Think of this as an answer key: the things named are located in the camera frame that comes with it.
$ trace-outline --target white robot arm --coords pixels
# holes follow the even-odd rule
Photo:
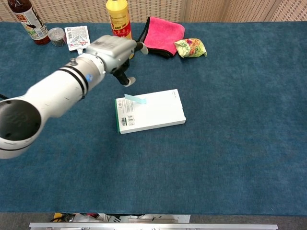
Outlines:
[[[61,117],[101,80],[112,73],[124,86],[129,56],[143,43],[105,35],[87,47],[86,52],[33,85],[25,95],[0,101],[0,159],[21,155],[41,133],[50,117]]]

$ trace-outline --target yellow snack bag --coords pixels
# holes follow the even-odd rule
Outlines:
[[[179,40],[174,45],[182,58],[199,57],[203,54],[207,56],[204,44],[197,38]]]

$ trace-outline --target beige wall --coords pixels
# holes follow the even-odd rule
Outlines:
[[[0,0],[0,22],[15,22]],[[132,22],[155,16],[173,22],[307,21],[307,0],[128,0]],[[108,22],[106,0],[32,0],[49,23]]]

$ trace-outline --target pink cloth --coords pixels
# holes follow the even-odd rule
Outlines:
[[[152,50],[153,53],[161,54],[165,51],[169,52],[172,57],[177,52],[174,42],[183,39],[184,31],[185,28],[178,23],[148,17],[139,40],[144,42],[149,52]]]

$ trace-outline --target bottle label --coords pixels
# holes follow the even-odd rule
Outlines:
[[[23,13],[14,13],[33,40],[41,40],[47,36],[48,30],[33,6]]]
[[[113,34],[118,37],[132,39],[129,13],[109,13]]]

